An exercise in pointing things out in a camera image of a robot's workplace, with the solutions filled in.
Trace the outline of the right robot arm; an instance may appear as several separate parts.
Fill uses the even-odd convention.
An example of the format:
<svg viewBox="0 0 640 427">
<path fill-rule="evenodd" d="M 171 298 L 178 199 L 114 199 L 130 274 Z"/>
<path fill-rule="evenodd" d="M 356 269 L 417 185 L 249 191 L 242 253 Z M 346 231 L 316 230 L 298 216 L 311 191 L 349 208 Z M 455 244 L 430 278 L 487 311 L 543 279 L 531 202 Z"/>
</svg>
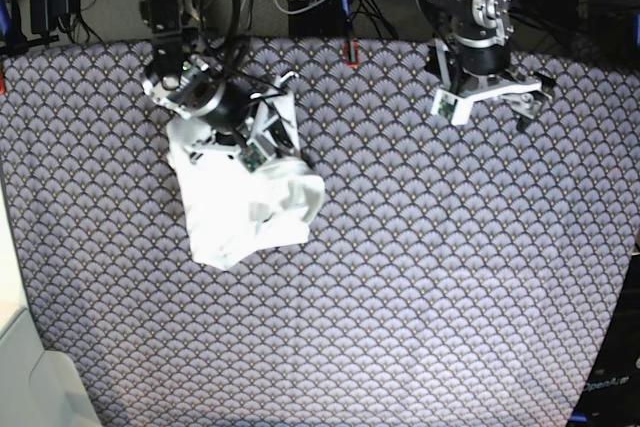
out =
<svg viewBox="0 0 640 427">
<path fill-rule="evenodd" d="M 231 0 L 227 33 L 214 41 L 205 20 L 205 0 L 140 0 L 151 30 L 152 59 L 142 79 L 144 93 L 175 114 L 169 140 L 192 163 L 209 152 L 254 172 L 276 159 L 300 153 L 294 114 L 286 113 L 290 77 L 260 79 L 249 93 L 235 84 L 248 51 L 239 36 L 241 0 Z"/>
</svg>

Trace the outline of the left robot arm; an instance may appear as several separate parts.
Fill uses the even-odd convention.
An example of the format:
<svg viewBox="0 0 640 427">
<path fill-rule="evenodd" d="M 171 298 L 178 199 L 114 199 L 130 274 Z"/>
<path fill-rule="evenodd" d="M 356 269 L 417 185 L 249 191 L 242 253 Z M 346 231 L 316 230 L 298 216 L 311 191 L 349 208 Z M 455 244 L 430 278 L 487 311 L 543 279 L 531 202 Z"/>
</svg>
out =
<svg viewBox="0 0 640 427">
<path fill-rule="evenodd" d="M 499 100 L 517 115 L 518 132 L 525 132 L 551 100 L 555 83 L 542 74 L 513 69 L 512 0 L 414 1 L 434 33 L 427 68 L 438 75 L 440 85 L 432 114 L 461 126 L 476 104 Z"/>
</svg>

